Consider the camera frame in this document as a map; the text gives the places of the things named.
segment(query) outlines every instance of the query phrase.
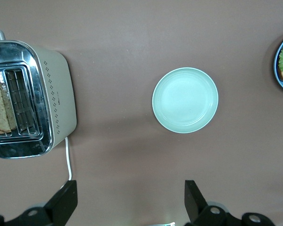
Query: toaster slot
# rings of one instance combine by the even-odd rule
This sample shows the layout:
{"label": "toaster slot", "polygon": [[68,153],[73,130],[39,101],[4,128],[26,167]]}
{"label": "toaster slot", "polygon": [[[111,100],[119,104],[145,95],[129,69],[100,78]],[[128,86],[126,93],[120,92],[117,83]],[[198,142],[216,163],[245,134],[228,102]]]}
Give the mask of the toaster slot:
{"label": "toaster slot", "polygon": [[30,103],[29,89],[26,86],[21,68],[5,70],[8,89],[17,121],[19,135],[38,133],[37,121]]}

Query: mint green plate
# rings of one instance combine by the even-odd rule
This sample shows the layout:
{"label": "mint green plate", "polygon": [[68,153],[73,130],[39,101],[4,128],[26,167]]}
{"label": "mint green plate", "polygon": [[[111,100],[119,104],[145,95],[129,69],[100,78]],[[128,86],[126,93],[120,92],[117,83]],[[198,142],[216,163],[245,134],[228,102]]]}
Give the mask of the mint green plate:
{"label": "mint green plate", "polygon": [[154,89],[153,112],[165,128],[192,133],[206,126],[217,110],[218,91],[203,71],[183,67],[166,74]]}

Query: blue plate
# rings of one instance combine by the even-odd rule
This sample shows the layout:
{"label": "blue plate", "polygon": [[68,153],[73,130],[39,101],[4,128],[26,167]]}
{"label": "blue plate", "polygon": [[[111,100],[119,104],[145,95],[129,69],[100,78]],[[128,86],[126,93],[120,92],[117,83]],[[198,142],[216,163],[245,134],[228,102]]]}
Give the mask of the blue plate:
{"label": "blue plate", "polygon": [[203,71],[184,67],[166,74],[154,89],[153,112],[165,128],[192,133],[207,125],[217,110],[218,91]]}
{"label": "blue plate", "polygon": [[279,54],[280,54],[282,48],[283,48],[283,42],[282,42],[282,44],[280,45],[280,47],[279,47],[279,49],[278,49],[278,51],[277,51],[277,53],[276,53],[276,55],[275,55],[274,72],[275,72],[275,78],[277,79],[278,83],[283,87],[283,81],[281,81],[281,80],[279,79],[279,75],[278,75]]}

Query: metal toaster rack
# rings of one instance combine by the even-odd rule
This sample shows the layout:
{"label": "metal toaster rack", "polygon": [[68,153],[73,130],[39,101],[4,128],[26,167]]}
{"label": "metal toaster rack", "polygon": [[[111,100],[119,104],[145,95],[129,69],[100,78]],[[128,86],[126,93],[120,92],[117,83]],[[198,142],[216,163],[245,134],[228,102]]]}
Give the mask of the metal toaster rack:
{"label": "metal toaster rack", "polygon": [[28,69],[25,65],[0,67],[0,82],[3,83],[2,88],[11,100],[17,121],[16,129],[10,133],[0,134],[0,142],[38,138],[41,134],[28,78]]}

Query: plate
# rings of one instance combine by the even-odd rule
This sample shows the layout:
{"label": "plate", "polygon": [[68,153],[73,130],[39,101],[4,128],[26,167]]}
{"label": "plate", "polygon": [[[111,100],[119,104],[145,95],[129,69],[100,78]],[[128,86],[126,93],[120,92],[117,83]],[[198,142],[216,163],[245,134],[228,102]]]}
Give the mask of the plate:
{"label": "plate", "polygon": [[279,54],[281,52],[283,48],[283,42],[282,44],[280,45],[277,53],[275,54],[275,61],[274,61],[274,72],[275,72],[275,78],[277,79],[278,83],[283,87],[283,81],[281,81],[279,79],[279,76],[278,76],[278,61],[279,61]]}
{"label": "plate", "polygon": [[203,71],[184,67],[166,74],[156,85],[153,112],[165,128],[192,133],[206,126],[217,110],[218,91]]}

